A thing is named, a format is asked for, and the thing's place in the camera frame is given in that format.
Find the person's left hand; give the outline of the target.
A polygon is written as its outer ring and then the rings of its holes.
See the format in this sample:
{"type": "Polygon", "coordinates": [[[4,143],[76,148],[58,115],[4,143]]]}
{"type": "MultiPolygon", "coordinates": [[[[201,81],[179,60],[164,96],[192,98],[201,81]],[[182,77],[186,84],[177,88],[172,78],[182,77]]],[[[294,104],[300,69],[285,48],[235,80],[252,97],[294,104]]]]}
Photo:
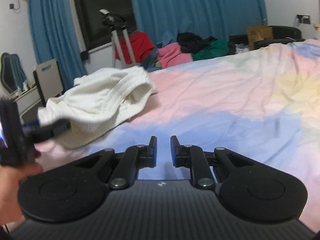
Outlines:
{"type": "Polygon", "coordinates": [[[22,218],[17,200],[20,182],[42,172],[43,168],[38,163],[29,163],[16,168],[1,166],[1,226],[22,218]]]}

